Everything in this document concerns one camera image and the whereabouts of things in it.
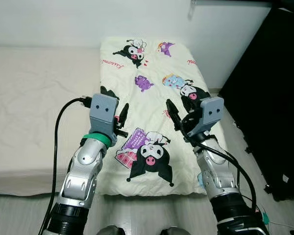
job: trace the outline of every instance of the black cabinet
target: black cabinet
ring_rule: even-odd
[[[294,13],[272,9],[220,91],[276,200],[294,198]]]

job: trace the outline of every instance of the black cable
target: black cable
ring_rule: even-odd
[[[244,198],[246,198],[246,199],[248,199],[249,201],[252,202],[252,199],[251,199],[251,198],[249,198],[249,197],[247,197],[247,196],[245,196],[245,195],[243,195],[243,194],[241,194],[241,196],[244,197]]]
[[[72,166],[72,162],[73,162],[73,158],[71,158],[71,160],[70,160],[70,163],[69,163],[69,167],[68,167],[68,171],[67,171],[67,173],[70,172],[70,169],[71,169],[71,166]]]
[[[253,185],[253,183],[252,183],[250,177],[249,177],[248,174],[246,173],[246,171],[240,166],[240,164],[238,164],[237,160],[235,161],[235,160],[232,159],[231,157],[229,157],[229,156],[227,156],[227,155],[225,155],[225,154],[223,154],[223,153],[221,153],[221,152],[219,152],[219,151],[217,151],[217,150],[215,150],[215,149],[213,149],[213,148],[210,148],[210,147],[208,147],[208,146],[203,145],[203,144],[200,143],[200,142],[197,142],[197,141],[194,141],[194,140],[190,139],[190,137],[189,137],[189,136],[187,135],[187,133],[185,132],[185,130],[184,130],[184,126],[183,126],[184,123],[186,122],[186,118],[187,118],[187,116],[184,117],[183,120],[181,121],[181,132],[182,132],[183,136],[184,136],[184,137],[185,137],[190,143],[192,143],[192,144],[194,144],[194,145],[197,145],[197,146],[199,146],[199,147],[205,149],[206,151],[210,151],[210,152],[212,152],[212,153],[214,153],[214,154],[216,154],[216,155],[218,155],[218,156],[220,156],[220,157],[222,157],[222,158],[228,160],[230,163],[232,163],[232,164],[238,169],[238,171],[239,171],[240,173],[242,173],[242,175],[245,177],[245,179],[246,179],[246,181],[247,181],[247,183],[248,183],[248,185],[249,185],[250,193],[251,193],[251,198],[252,198],[252,201],[251,201],[251,209],[252,209],[253,212],[255,212],[255,211],[256,211],[256,191],[255,191],[254,185]]]
[[[225,152],[227,153],[227,155],[229,155],[231,158],[233,158],[237,163],[239,163],[237,161],[237,159],[232,155],[230,154],[228,151],[225,150]],[[239,169],[237,169],[237,173],[236,173],[236,184],[237,184],[237,187],[240,189],[240,171]]]
[[[61,116],[63,114],[63,112],[65,111],[65,109],[67,107],[69,107],[71,104],[80,101],[82,103],[85,103],[86,101],[88,101],[85,98],[76,98],[76,99],[72,99],[71,101],[69,101],[68,103],[66,103],[63,108],[61,109],[61,111],[59,112],[58,118],[55,122],[55,128],[54,128],[54,153],[53,153],[53,174],[52,174],[52,188],[51,188],[51,196],[50,196],[50,201],[48,204],[48,208],[44,217],[44,221],[40,227],[39,233],[38,235],[42,235],[44,230],[47,228],[49,220],[50,220],[50,212],[51,212],[51,208],[53,205],[53,200],[54,200],[54,196],[55,196],[55,186],[56,186],[56,177],[57,177],[57,152],[58,152],[58,127],[59,127],[59,122],[61,119]]]

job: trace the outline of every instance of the white wall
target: white wall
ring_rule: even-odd
[[[198,0],[0,0],[0,46],[99,47],[106,36],[183,42],[210,88],[227,80],[270,8]]]

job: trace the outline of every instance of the cartoon print pillowcase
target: cartoon print pillowcase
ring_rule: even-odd
[[[119,137],[109,149],[97,193],[204,193],[192,147],[174,131],[166,110],[169,98],[184,117],[199,104],[202,89],[207,91],[187,48],[171,40],[108,38],[100,51],[101,85],[120,98],[120,108],[129,103],[124,130],[130,136]],[[221,127],[214,126],[212,133],[225,147]]]

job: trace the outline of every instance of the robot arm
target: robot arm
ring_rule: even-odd
[[[72,158],[57,201],[51,211],[50,223],[43,235],[83,235],[88,211],[95,194],[97,175],[107,149],[115,145],[117,135],[127,137],[121,129],[126,120],[128,104],[115,118],[118,100],[95,94],[90,109],[91,129]]]
[[[184,140],[194,147],[193,152],[202,172],[203,183],[217,218],[218,234],[269,235],[261,217],[246,205],[236,187],[228,161],[237,163],[236,160],[228,156],[219,146],[215,136],[209,134],[211,127],[222,118],[223,99],[210,97],[201,89],[196,95],[200,96],[200,99],[198,102],[191,100],[192,105],[185,104],[186,99],[183,100],[183,105],[188,112],[183,120],[179,117],[176,106],[169,99],[167,109],[174,122],[175,130],[181,130]],[[240,166],[239,170],[249,179]]]

